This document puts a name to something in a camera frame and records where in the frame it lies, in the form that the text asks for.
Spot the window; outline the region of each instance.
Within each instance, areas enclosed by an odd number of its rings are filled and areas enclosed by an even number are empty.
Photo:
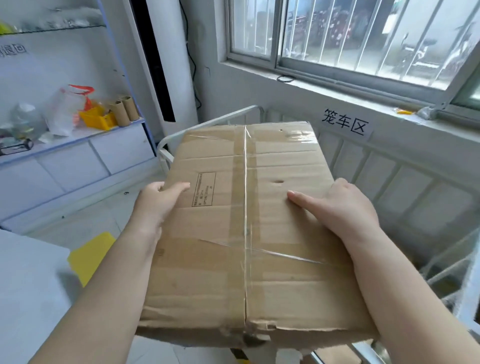
[[[227,3],[229,58],[420,103],[444,102],[480,40],[480,0]],[[457,106],[480,110],[475,86]]]

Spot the forearm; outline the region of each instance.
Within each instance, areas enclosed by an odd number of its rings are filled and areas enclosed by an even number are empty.
[[[345,245],[394,363],[477,362],[480,346],[385,233],[378,229],[360,240],[345,241]]]
[[[142,311],[156,238],[127,225],[30,363],[124,363]]]

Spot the hand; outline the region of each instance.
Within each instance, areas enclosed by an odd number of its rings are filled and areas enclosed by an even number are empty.
[[[153,182],[138,194],[127,227],[147,234],[153,234],[155,241],[160,239],[162,223],[175,206],[183,191],[190,188],[190,183],[178,182],[162,190],[164,182]]]
[[[319,222],[343,242],[368,238],[380,228],[378,216],[370,200],[353,184],[337,179],[324,198],[313,198],[288,191],[288,198],[311,212]]]

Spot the cardboard box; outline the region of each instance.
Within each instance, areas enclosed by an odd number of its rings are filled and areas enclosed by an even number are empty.
[[[164,224],[138,334],[298,349],[376,336],[342,242],[287,200],[333,183],[310,124],[189,132],[166,187],[177,181],[191,188]]]

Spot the window frame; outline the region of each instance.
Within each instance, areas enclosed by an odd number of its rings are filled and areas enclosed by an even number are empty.
[[[271,70],[276,73],[291,75],[333,90],[348,92],[356,96],[367,97],[381,102],[408,105],[417,109],[431,106],[438,110],[440,115],[446,116],[450,120],[455,119],[456,121],[458,119],[458,121],[463,123],[480,126],[480,111],[469,109],[465,106],[454,105],[452,103],[457,94],[462,90],[462,87],[464,87],[466,81],[475,72],[476,68],[480,67],[480,42],[475,45],[464,65],[451,81],[449,87],[443,91],[429,86],[416,85],[357,71],[282,57],[284,32],[288,16],[288,0],[270,0],[275,1],[275,10],[272,30],[272,48],[269,57],[261,58],[260,55],[255,55],[253,53],[243,53],[238,50],[234,51],[231,44],[231,35],[233,34],[233,1],[234,0],[225,0],[226,46],[228,60]],[[375,10],[378,10],[382,1],[383,0],[377,0],[374,12]],[[410,0],[405,0],[399,14],[406,10],[409,1]],[[332,8],[334,3],[334,0],[330,0],[329,9]],[[441,4],[442,1],[438,1],[435,9],[438,10]],[[480,1],[477,3],[476,7],[480,7]],[[417,46],[418,44],[421,44],[425,38],[429,25],[433,22],[435,15],[435,13],[432,13]],[[375,19],[372,15],[368,27],[370,30],[374,21]],[[361,48],[364,48],[368,35],[367,29],[367,34],[364,36]],[[388,52],[390,44],[386,46],[387,50],[384,52],[383,58]]]

